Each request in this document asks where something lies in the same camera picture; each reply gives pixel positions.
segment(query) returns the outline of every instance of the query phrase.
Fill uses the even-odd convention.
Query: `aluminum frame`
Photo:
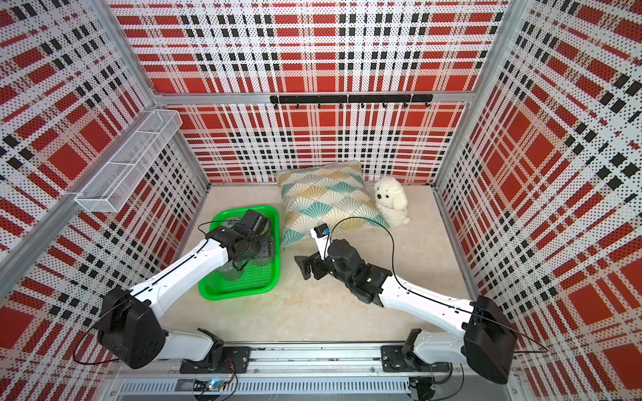
[[[512,34],[517,26],[520,16],[522,15],[525,7],[519,4],[519,1],[512,1],[506,13],[506,20],[500,26],[499,32],[496,35],[495,43],[493,43],[489,51],[489,59],[483,66],[482,71],[475,85],[474,90],[466,92],[428,92],[433,94],[433,101],[461,101],[466,102],[467,107],[465,113],[456,129],[453,143],[450,145],[449,151],[444,156],[442,165],[439,168],[436,177],[437,187],[443,184],[446,174],[453,163],[456,154],[459,152],[465,136],[469,133],[471,126],[474,123],[474,118],[477,116],[482,100],[492,83],[497,70],[499,61],[503,55],[505,44],[508,43]],[[127,64],[132,77],[139,84],[141,90],[145,93],[150,101],[150,106],[146,110],[151,110],[154,107],[170,104],[181,103],[194,103],[194,104],[231,104],[231,103],[271,103],[270,96],[287,95],[261,93],[261,94],[193,94],[193,95],[159,95],[152,90],[151,82],[142,70],[141,65],[136,61],[133,52],[124,38],[122,31],[118,29],[118,24],[113,14],[109,10],[104,0],[98,0],[95,3],[96,12],[99,16],[100,22],[106,29],[110,38],[114,41],[115,46],[120,52],[122,59]],[[420,92],[382,92],[377,94],[400,94],[400,93],[420,93]],[[306,95],[318,95],[319,93],[306,93]],[[348,92],[347,94],[359,94],[359,92]],[[91,177],[93,173],[98,171],[102,165],[113,155],[120,145],[124,143],[129,136],[135,132],[140,118],[129,127],[129,129],[117,139],[107,152],[99,158],[90,167],[89,171],[85,174],[77,184],[77,188],[81,188],[87,182],[85,177]],[[172,141],[177,146],[178,151],[183,158],[187,161],[189,168],[197,177],[197,181],[205,189],[209,188],[209,181],[205,175],[204,170],[198,163],[196,156],[189,150],[186,141],[182,135],[174,135]],[[13,287],[17,279],[35,262],[35,259],[40,255],[44,248],[51,242],[51,240],[59,233],[60,229],[69,221],[69,219],[80,209],[73,198],[75,193],[67,193],[58,204],[47,213],[45,218],[39,223],[38,230],[34,229],[27,235],[18,246],[12,250],[12,253],[5,258],[0,264],[0,278],[2,278],[2,285],[0,286],[0,294],[5,296],[7,292]],[[468,266],[465,257],[463,257],[463,250],[459,244],[452,222],[447,216],[443,199],[436,196],[437,203],[442,213],[442,219],[446,226],[446,231],[451,240],[451,245],[455,256],[457,258],[460,268]],[[186,242],[187,237],[182,241],[182,246]],[[476,286],[472,285],[470,272],[462,269],[462,275],[467,283],[469,294],[473,296],[478,291]],[[289,343],[289,344],[234,344],[234,345],[247,345],[251,346],[254,351],[248,372],[241,375],[242,378],[270,378],[270,377],[401,377],[407,378],[407,373],[384,373],[381,368],[379,347],[381,345],[401,345],[402,343]],[[151,363],[139,370],[130,370],[122,363],[113,364],[103,386],[101,394],[102,400],[115,400],[119,395],[119,389],[127,380],[134,379],[179,379],[184,377],[210,377],[211,375],[181,375],[178,372],[180,368],[180,361],[157,361]],[[464,368],[467,375],[474,375],[475,373],[467,366]],[[412,376],[427,376],[430,372],[413,372]],[[507,390],[513,401],[525,401],[531,399],[529,391],[522,386],[522,380],[519,376],[511,375]]]
[[[449,341],[446,333],[434,334]],[[362,389],[346,391],[320,391],[314,386],[308,388],[272,388],[266,392],[265,386],[271,383],[323,383],[332,381],[353,382],[407,382],[410,377],[430,377],[437,380],[446,376],[444,372],[384,372],[381,365],[381,346],[402,345],[402,342],[385,343],[229,343],[234,346],[252,348],[247,372],[239,374],[241,382],[251,383],[250,389],[242,387],[236,394],[356,394],[356,393],[408,393],[408,391],[390,388],[375,389],[365,386]],[[101,401],[113,401],[120,395],[188,395],[192,391],[175,391],[180,380],[194,379],[229,379],[226,374],[182,374],[179,373],[181,361],[154,361],[141,369],[132,370],[123,363],[113,364],[103,385]],[[464,375],[478,376],[468,365],[463,365]],[[461,368],[453,366],[453,376],[459,375]],[[511,375],[506,386],[506,399],[511,401],[530,401],[527,390],[519,376]],[[218,394],[226,395],[230,391]]]
[[[457,129],[453,134],[450,147],[444,155],[444,159],[437,170],[437,175],[435,177],[435,187],[437,190],[441,189],[444,181],[446,181],[448,171],[450,171],[450,167],[455,161],[455,157],[459,154],[459,150],[464,143],[464,139],[474,127],[475,119],[482,109],[484,97],[493,83],[495,72],[499,69],[499,63],[503,58],[504,50],[507,48],[508,42],[516,31],[521,16],[525,12],[526,2],[513,0],[509,3],[506,10],[506,19],[499,26],[498,33],[495,36],[496,39],[490,47],[488,59],[482,67],[479,78],[477,79],[477,83],[474,88],[474,92],[476,94],[475,99],[470,105],[468,105],[468,107],[466,107],[464,115],[459,121]]]
[[[434,102],[471,102],[477,93],[471,90],[442,90],[435,92],[255,92],[248,94],[206,93],[206,94],[156,94],[154,102],[160,105],[230,105],[230,104],[270,104],[271,96],[337,96],[337,95],[399,95],[431,94]]]
[[[11,252],[0,262],[0,297],[7,296],[27,269],[32,267],[36,259],[49,246],[53,239],[60,233],[61,229],[69,220],[82,209],[76,203],[78,193],[91,181],[93,176],[116,154],[121,146],[136,132],[143,124],[147,114],[154,109],[148,106],[133,121],[129,128],[123,132],[107,150],[93,163],[83,176],[76,182],[74,187],[66,192],[58,202],[47,212],[44,217],[33,227],[33,229],[11,250]]]
[[[183,251],[185,250],[185,245],[187,245],[187,240],[188,240],[188,235],[194,230],[194,227],[198,225],[198,217],[200,216],[201,212],[203,211],[203,207],[205,206],[205,200],[209,196],[210,191],[212,190],[212,187],[208,187],[205,190],[205,194],[203,195],[203,198],[201,199],[200,202],[198,202],[198,205],[196,206],[196,210],[194,211],[194,217],[192,220],[189,221],[187,224],[187,227],[185,228],[185,233],[187,234],[185,238],[178,244],[178,248],[176,248],[176,253],[174,253],[174,257],[172,258],[171,262],[174,263],[177,260],[179,260],[183,256]]]

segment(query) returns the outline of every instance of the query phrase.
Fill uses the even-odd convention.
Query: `beige floor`
[[[431,188],[406,187],[406,193],[411,222],[391,231],[397,274],[433,291],[467,298]],[[199,223],[225,209],[267,204],[279,211],[282,226],[283,203],[276,185],[213,186],[205,202]],[[346,238],[367,263],[390,269],[391,244],[382,229],[368,227],[334,236]],[[193,230],[186,252],[201,238]],[[279,283],[264,294],[212,302],[194,286],[160,322],[166,328],[205,328],[225,341],[399,341],[413,328],[441,331],[405,312],[367,305],[330,276],[305,281],[294,256],[316,251],[312,240],[283,249]]]

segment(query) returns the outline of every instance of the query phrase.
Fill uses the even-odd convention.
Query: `green plastic tray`
[[[274,260],[265,266],[255,266],[249,263],[243,274],[236,281],[227,281],[220,274],[213,271],[198,282],[198,292],[203,298],[210,301],[235,298],[265,293],[276,286],[281,275],[281,235],[279,233],[279,212],[268,205],[240,207],[229,209],[217,214],[212,220],[226,220],[242,218],[248,209],[262,213],[272,222],[270,231],[274,236]],[[226,223],[211,223],[210,230]]]

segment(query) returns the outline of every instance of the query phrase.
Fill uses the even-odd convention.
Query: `patterned pillow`
[[[282,246],[310,238],[310,228],[326,223],[332,229],[342,219],[353,216],[373,219],[388,227],[365,190],[359,162],[285,170],[276,175],[285,204]],[[365,225],[376,226],[371,221],[350,219],[341,223],[335,232]]]

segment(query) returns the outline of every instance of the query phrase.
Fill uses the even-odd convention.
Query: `black cable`
[[[244,263],[241,267],[238,267],[237,265],[235,265],[235,264],[234,264],[234,260],[232,260],[232,267],[233,267],[234,269],[237,269],[237,270],[239,270],[239,271],[240,271],[240,270],[245,269],[245,266],[247,266],[247,265],[248,265],[248,263],[250,263],[250,259],[246,259],[246,260],[245,260],[245,263]]]
[[[461,366],[461,368],[462,368],[462,383],[459,385],[459,388],[457,389],[457,391],[455,391],[453,394],[449,395],[448,397],[437,398],[437,399],[434,399],[434,400],[431,400],[431,401],[444,401],[444,400],[447,400],[448,398],[453,398],[454,396],[459,394],[459,392],[462,390],[462,388],[464,386],[464,379],[465,379],[464,366],[462,364],[459,364],[459,366]]]
[[[444,401],[444,400],[447,400],[448,398],[453,398],[454,396],[459,394],[459,392],[462,390],[462,388],[464,386],[464,377],[465,377],[464,376],[464,366],[462,364],[459,364],[459,366],[461,366],[461,368],[462,368],[462,383],[459,385],[459,388],[457,389],[457,391],[455,391],[453,394],[449,395],[448,397],[437,398],[436,400],[431,400],[431,401]],[[448,375],[448,378],[446,380],[442,380],[441,382],[435,382],[434,378],[433,378],[433,384],[443,384],[443,383],[447,382],[448,379],[450,379],[450,376],[452,374],[453,374],[453,364],[450,364],[450,374]],[[413,388],[413,389],[417,389],[417,386],[413,386],[412,383],[408,383],[408,387]],[[410,394],[406,393],[406,395],[408,396],[408,398],[412,399]]]
[[[203,243],[203,245],[201,245],[201,247],[198,249],[198,251],[196,251],[196,253],[200,252],[201,249],[205,248],[205,245],[207,245],[208,242],[209,242],[209,238],[205,238],[205,243]]]
[[[435,380],[434,380],[433,382],[434,382],[435,384],[444,384],[444,383],[446,383],[448,380],[450,380],[450,378],[451,378],[452,376],[453,376],[453,364],[450,364],[450,370],[448,371],[448,376],[446,376],[446,378],[445,378],[444,380],[441,380],[441,381],[435,381]]]
[[[232,379],[236,379],[236,386],[234,386],[234,389],[232,390],[232,392],[227,397],[221,398],[222,396],[219,396],[219,397],[216,398],[216,401],[226,401],[226,400],[228,400],[232,395],[234,395],[236,390],[239,388],[239,377],[236,374],[236,367],[234,365],[234,362],[232,362],[231,360],[230,360],[230,365],[232,366],[232,374],[233,374]]]
[[[394,371],[401,371],[402,369],[405,369],[408,367],[407,363],[404,363],[403,365],[400,365],[398,368],[395,368],[395,366],[390,362],[390,361],[383,361],[384,364],[390,365],[390,369]]]
[[[536,341],[534,338],[532,338],[532,337],[530,337],[530,336],[527,336],[526,334],[524,334],[524,333],[522,333],[522,332],[519,332],[519,331],[515,330],[514,328],[512,328],[512,327],[510,327],[510,326],[506,326],[506,325],[504,325],[504,324],[502,324],[502,323],[500,323],[500,322],[498,322],[498,321],[494,321],[493,319],[487,318],[486,316],[482,316],[482,315],[476,314],[475,312],[470,312],[470,311],[467,311],[467,310],[465,310],[465,309],[460,309],[460,308],[458,308],[458,307],[454,307],[454,306],[452,306],[452,305],[448,305],[447,303],[444,303],[444,302],[441,302],[441,301],[438,301],[438,300],[434,300],[434,299],[432,299],[432,298],[429,298],[429,297],[427,297],[427,296],[425,296],[425,295],[418,294],[418,293],[416,293],[416,292],[414,292],[414,291],[411,291],[411,290],[409,290],[408,288],[404,287],[404,286],[403,286],[403,284],[399,281],[399,278],[397,277],[397,273],[395,273],[395,239],[392,237],[392,234],[390,233],[390,231],[388,231],[388,229],[387,229],[386,227],[384,227],[384,226],[383,226],[381,223],[379,223],[378,221],[374,221],[373,219],[363,218],[363,217],[358,217],[358,216],[353,216],[353,217],[345,218],[345,219],[343,219],[343,220],[339,221],[337,224],[335,224],[335,225],[334,225],[334,227],[333,227],[333,228],[332,228],[332,230],[330,231],[330,234],[328,234],[328,236],[327,236],[327,240],[325,240],[325,253],[327,253],[328,243],[330,242],[330,239],[331,239],[331,237],[332,237],[332,233],[334,232],[335,228],[336,228],[339,224],[343,223],[343,222],[344,222],[344,221],[346,221],[346,220],[350,220],[350,219],[364,219],[364,220],[368,220],[368,221],[371,221],[371,222],[375,223],[376,225],[380,226],[380,227],[381,227],[381,228],[383,228],[384,230],[386,230],[386,232],[388,233],[388,236],[390,236],[390,240],[392,241],[392,260],[391,260],[391,262],[390,262],[390,265],[391,265],[391,267],[392,267],[392,276],[395,278],[395,280],[397,280],[397,283],[399,284],[399,287],[401,287],[401,288],[403,288],[404,290],[406,290],[406,292],[407,292],[407,293],[411,293],[411,294],[414,294],[414,295],[420,296],[421,298],[427,299],[427,300],[432,301],[432,302],[435,302],[435,303],[439,303],[440,305],[443,305],[443,306],[445,306],[445,307],[449,307],[449,308],[454,309],[454,310],[456,310],[456,311],[464,312],[464,313],[469,313],[469,314],[471,314],[471,315],[473,315],[473,316],[477,316],[477,317],[478,317],[478,318],[480,318],[480,319],[485,319],[485,320],[491,321],[491,322],[495,323],[496,325],[499,325],[499,326],[502,326],[502,327],[504,327],[504,328],[509,329],[509,330],[510,330],[511,332],[513,332],[514,334],[518,334],[518,335],[520,335],[520,336],[522,336],[522,337],[525,337],[525,338],[529,339],[531,342],[533,342],[533,343],[537,344],[538,346],[540,346],[541,348],[543,348],[543,350],[525,350],[525,351],[515,351],[515,353],[520,353],[520,354],[527,354],[527,353],[531,353],[531,354],[545,354],[546,352],[548,352],[548,348],[547,348],[546,346],[544,346],[544,345],[543,345],[543,344],[541,344],[540,342]]]
[[[272,220],[268,219],[268,224],[266,226],[268,228],[261,235],[259,235],[259,237],[264,237],[270,233],[270,230],[272,229]]]
[[[103,315],[102,315],[102,316],[100,316],[100,317],[98,318],[98,320],[96,320],[96,322],[95,322],[93,325],[91,325],[91,327],[89,327],[89,328],[87,329],[87,331],[86,331],[86,332],[85,332],[85,334],[82,336],[82,338],[80,339],[80,341],[76,343],[76,347],[74,348],[74,352],[73,352],[73,355],[72,355],[72,357],[73,357],[73,359],[74,359],[74,362],[75,362],[75,363],[79,363],[79,364],[81,364],[81,365],[101,365],[101,364],[103,364],[103,363],[119,361],[119,358],[115,358],[115,359],[107,359],[106,361],[100,361],[100,362],[82,362],[82,361],[78,360],[78,357],[76,356],[76,353],[78,352],[78,347],[80,346],[80,344],[81,344],[83,341],[85,341],[85,338],[87,338],[87,336],[89,335],[89,332],[90,332],[92,329],[96,328],[96,326],[98,325],[98,323],[100,323],[100,321],[101,321],[105,316],[107,316],[107,315],[109,314],[109,312],[112,312],[114,309],[116,309],[116,308],[117,308],[117,307],[119,307],[120,305],[122,305],[122,303],[120,303],[120,304],[116,305],[115,307],[113,307],[113,308],[109,309],[107,312],[103,313]]]
[[[204,232],[203,230],[201,230],[201,229],[200,229],[200,227],[201,227],[201,226],[204,226],[204,225],[206,225],[206,224],[212,224],[212,223],[224,223],[224,222],[226,222],[226,221],[231,221],[231,220],[234,220],[234,219],[206,221],[205,223],[203,223],[203,224],[199,224],[198,226],[196,226],[196,229],[197,229],[198,231],[202,232],[202,233],[203,233],[203,235],[207,235],[207,233],[206,233],[206,232]]]
[[[222,364],[219,365],[219,367],[217,367],[216,369],[210,369],[208,373],[212,373],[212,374],[213,373],[218,373],[218,371],[220,371],[225,366],[226,362],[231,362],[231,360],[229,358],[225,358],[225,360],[223,361]],[[194,395],[193,394],[194,398],[196,398],[197,401],[200,401],[201,396],[208,390],[208,382],[204,382],[202,380],[194,379],[192,381],[192,391],[198,391],[201,388],[203,388],[203,391],[201,391],[201,393],[199,395]]]

